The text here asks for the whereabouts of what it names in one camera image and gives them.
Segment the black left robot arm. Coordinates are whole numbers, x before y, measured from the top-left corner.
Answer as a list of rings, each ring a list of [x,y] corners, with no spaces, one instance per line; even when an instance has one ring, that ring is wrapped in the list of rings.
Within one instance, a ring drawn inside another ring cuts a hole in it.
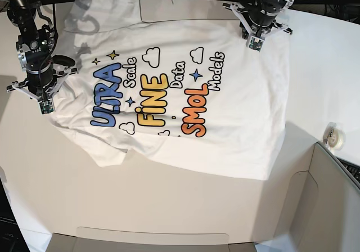
[[[282,30],[292,35],[293,30],[284,24],[276,22],[276,17],[280,12],[292,6],[295,0],[254,0],[251,5],[248,18],[251,21],[251,28],[256,37],[265,37],[273,28]]]

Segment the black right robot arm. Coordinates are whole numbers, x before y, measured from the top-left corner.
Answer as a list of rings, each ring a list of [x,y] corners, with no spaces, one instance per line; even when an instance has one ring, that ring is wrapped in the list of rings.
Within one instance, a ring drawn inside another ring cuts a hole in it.
[[[26,73],[24,81],[12,83],[7,90],[22,91],[37,101],[50,99],[64,80],[77,71],[75,60],[53,54],[59,37],[56,20],[42,14],[40,1],[6,1],[7,17],[20,31],[16,50],[21,69]]]

